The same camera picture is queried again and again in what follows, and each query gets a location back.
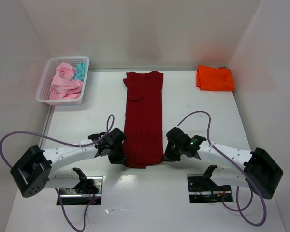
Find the teal t shirt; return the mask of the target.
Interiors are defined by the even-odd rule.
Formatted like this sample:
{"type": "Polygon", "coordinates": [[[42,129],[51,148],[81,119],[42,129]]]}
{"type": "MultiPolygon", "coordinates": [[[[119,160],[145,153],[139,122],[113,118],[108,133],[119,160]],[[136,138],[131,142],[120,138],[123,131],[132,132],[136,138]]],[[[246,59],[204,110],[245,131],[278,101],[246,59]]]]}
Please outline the teal t shirt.
{"type": "Polygon", "coordinates": [[[86,70],[87,70],[87,64],[86,63],[79,63],[76,65],[77,72],[74,74],[74,80],[84,81],[86,70]]]}

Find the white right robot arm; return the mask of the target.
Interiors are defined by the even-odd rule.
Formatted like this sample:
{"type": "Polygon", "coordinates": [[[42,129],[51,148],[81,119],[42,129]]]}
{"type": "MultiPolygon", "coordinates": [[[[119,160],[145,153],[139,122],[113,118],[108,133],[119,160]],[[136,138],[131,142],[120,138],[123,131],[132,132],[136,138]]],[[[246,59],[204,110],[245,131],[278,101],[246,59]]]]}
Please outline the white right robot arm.
{"type": "Polygon", "coordinates": [[[210,143],[202,136],[189,137],[178,127],[168,131],[166,137],[164,161],[180,161],[182,155],[210,161],[211,165],[203,174],[209,184],[257,187],[254,193],[271,199],[283,176],[282,169],[262,148],[249,151],[210,143]]]}

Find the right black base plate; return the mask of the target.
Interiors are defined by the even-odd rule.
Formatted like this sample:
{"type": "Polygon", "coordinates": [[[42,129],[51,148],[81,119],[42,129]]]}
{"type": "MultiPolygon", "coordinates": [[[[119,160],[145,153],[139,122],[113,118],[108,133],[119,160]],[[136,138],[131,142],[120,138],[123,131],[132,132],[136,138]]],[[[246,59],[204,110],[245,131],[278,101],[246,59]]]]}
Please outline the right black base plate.
{"type": "Polygon", "coordinates": [[[230,186],[217,186],[205,180],[201,175],[188,175],[188,193],[190,203],[233,202],[230,186]]]}

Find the dark red t shirt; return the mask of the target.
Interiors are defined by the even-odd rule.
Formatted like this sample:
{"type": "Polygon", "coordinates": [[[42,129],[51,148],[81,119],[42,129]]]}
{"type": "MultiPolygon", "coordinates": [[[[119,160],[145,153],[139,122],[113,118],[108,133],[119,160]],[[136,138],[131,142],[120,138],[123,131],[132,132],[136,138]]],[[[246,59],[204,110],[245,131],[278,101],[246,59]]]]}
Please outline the dark red t shirt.
{"type": "Polygon", "coordinates": [[[163,73],[127,72],[123,151],[125,166],[146,168],[163,158],[162,87],[163,73]]]}

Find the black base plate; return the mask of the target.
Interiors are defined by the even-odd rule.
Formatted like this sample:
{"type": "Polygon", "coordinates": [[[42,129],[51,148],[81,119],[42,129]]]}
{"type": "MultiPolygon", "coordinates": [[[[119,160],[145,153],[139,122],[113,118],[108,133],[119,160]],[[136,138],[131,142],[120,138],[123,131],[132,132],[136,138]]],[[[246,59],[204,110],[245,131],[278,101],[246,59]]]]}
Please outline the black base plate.
{"type": "Polygon", "coordinates": [[[73,188],[59,188],[63,205],[101,205],[103,177],[88,177],[73,188]]]}
{"type": "Polygon", "coordinates": [[[188,193],[190,203],[233,202],[230,186],[217,186],[205,180],[201,175],[188,175],[188,193]]]}

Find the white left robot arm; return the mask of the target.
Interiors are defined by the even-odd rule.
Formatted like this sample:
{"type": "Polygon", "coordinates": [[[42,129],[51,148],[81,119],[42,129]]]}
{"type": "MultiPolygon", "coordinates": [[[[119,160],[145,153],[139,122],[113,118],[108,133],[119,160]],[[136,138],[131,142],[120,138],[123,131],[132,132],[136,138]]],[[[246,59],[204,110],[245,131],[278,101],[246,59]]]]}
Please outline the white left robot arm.
{"type": "Polygon", "coordinates": [[[108,156],[111,164],[123,164],[123,141],[126,136],[119,128],[92,134],[72,146],[53,149],[30,147],[10,169],[22,196],[29,198],[42,189],[68,188],[80,191],[89,179],[78,167],[64,167],[82,160],[108,156]]]}

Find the white plastic laundry basket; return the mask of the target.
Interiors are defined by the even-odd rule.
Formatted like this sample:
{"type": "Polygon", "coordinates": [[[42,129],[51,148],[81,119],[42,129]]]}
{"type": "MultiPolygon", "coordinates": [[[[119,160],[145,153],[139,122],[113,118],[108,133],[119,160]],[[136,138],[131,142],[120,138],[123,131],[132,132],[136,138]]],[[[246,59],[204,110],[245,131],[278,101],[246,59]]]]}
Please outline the white plastic laundry basket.
{"type": "Polygon", "coordinates": [[[83,95],[85,92],[85,86],[86,86],[86,81],[87,81],[89,61],[90,59],[87,56],[63,56],[63,57],[54,57],[54,58],[49,59],[44,69],[44,72],[42,74],[41,81],[39,83],[38,91],[36,94],[36,100],[38,102],[44,102],[50,106],[81,105],[83,102],[83,95]],[[62,62],[68,63],[75,68],[77,64],[79,63],[86,64],[83,86],[80,91],[80,96],[76,99],[62,99],[62,100],[50,99],[51,82],[53,80],[53,76],[55,75],[56,67],[62,62]]]}

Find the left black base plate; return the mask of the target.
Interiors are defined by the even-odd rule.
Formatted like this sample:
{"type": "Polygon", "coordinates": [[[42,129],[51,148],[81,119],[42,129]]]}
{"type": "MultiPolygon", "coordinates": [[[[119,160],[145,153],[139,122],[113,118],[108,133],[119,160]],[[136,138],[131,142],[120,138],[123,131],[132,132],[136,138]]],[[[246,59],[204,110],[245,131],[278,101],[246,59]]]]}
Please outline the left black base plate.
{"type": "Polygon", "coordinates": [[[63,205],[101,205],[103,177],[88,177],[73,188],[59,188],[63,205]]]}

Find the orange folded t shirt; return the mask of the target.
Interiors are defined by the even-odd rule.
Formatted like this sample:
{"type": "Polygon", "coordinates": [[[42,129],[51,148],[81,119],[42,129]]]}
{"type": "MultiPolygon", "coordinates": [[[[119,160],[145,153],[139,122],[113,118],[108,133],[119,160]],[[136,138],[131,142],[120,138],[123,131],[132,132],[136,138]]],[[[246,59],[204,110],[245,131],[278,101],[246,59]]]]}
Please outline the orange folded t shirt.
{"type": "Polygon", "coordinates": [[[231,70],[199,65],[196,72],[196,87],[204,91],[234,91],[231,70]]]}

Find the pink t shirt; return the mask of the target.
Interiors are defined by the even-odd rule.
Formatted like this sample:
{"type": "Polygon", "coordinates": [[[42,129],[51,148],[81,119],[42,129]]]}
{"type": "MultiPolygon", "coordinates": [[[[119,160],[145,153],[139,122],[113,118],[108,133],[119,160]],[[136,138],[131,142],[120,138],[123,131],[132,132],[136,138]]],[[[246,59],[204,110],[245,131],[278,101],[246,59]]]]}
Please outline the pink t shirt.
{"type": "Polygon", "coordinates": [[[77,99],[81,96],[83,82],[74,80],[76,67],[62,62],[56,67],[55,75],[50,85],[50,99],[77,99]]]}

